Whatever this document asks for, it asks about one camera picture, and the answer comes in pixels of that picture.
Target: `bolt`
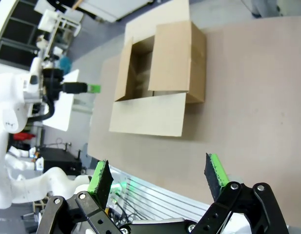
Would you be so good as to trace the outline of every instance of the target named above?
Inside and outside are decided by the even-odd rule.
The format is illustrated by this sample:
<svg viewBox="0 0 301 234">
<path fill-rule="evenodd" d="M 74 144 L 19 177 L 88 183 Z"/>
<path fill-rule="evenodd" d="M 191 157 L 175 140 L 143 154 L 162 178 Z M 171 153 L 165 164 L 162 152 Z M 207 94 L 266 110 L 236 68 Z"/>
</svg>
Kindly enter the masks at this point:
<svg viewBox="0 0 301 234">
<path fill-rule="evenodd" d="M 129 234 L 129 230 L 127 230 L 126 228 L 121 228 L 120 231 L 121 231 L 123 234 Z"/>
<path fill-rule="evenodd" d="M 188 231 L 191 233 L 193 231 L 193 229 L 195 228 L 195 224 L 191 224 L 188 226 Z"/>
<path fill-rule="evenodd" d="M 259 190 L 259 191 L 263 191 L 264 189 L 265 189 L 265 188 L 264 188 L 263 185 L 259 185 L 259 186 L 258 186 L 258 190 Z"/>
<path fill-rule="evenodd" d="M 239 186 L 238 186 L 238 184 L 232 184 L 232 185 L 230 186 L 230 188 L 231 188 L 232 190 L 236 190 L 236 189 L 239 188 Z"/>
<path fill-rule="evenodd" d="M 79 198 L 80 198 L 80 199 L 84 199 L 85 197 L 86 197 L 85 194 L 80 194 L 80 195 L 79 195 Z"/>
</svg>

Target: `brown table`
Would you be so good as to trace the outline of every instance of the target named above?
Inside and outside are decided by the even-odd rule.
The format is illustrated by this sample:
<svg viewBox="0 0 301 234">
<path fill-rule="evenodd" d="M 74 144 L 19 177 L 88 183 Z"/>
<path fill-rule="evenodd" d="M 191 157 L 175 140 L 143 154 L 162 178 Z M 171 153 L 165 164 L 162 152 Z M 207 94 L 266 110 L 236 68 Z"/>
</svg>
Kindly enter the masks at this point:
<svg viewBox="0 0 301 234">
<path fill-rule="evenodd" d="M 119 58 L 105 62 L 88 152 L 141 179 L 212 203 L 205 153 L 252 187 L 271 185 L 301 226 L 301 17 L 207 30 L 205 104 L 186 107 L 182 137 L 108 131 Z"/>
</svg>

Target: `open cardboard box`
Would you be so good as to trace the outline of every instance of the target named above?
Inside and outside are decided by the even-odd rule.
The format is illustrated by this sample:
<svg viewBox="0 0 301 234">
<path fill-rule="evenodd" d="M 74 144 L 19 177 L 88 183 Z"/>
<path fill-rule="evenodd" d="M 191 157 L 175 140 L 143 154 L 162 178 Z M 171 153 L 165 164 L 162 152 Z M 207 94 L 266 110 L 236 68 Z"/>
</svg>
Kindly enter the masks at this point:
<svg viewBox="0 0 301 234">
<path fill-rule="evenodd" d="M 156 11 L 168 16 L 153 19 Z M 129 22 L 109 130 L 181 136 L 185 104 L 204 102 L 205 70 L 206 38 L 190 21 L 188 0 Z"/>
</svg>

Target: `red object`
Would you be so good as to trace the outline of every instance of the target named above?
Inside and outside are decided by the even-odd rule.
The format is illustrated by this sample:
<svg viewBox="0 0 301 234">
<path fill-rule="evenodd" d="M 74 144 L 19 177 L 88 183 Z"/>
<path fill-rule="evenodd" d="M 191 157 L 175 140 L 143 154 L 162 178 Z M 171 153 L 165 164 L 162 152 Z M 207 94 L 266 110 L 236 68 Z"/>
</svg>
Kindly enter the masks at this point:
<svg viewBox="0 0 301 234">
<path fill-rule="evenodd" d="M 16 133 L 14 134 L 14 140 L 31 140 L 35 135 L 31 133 Z"/>
</svg>

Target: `gray pants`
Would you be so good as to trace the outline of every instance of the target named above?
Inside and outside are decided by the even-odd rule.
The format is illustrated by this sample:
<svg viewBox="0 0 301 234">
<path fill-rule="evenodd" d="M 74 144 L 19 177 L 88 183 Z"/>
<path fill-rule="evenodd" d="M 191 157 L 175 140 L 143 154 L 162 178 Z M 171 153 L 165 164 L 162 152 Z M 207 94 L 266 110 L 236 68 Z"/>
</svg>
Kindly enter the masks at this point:
<svg viewBox="0 0 301 234">
<path fill-rule="evenodd" d="M 252 13 L 265 17 L 277 17 L 277 0 L 251 0 Z"/>
</svg>

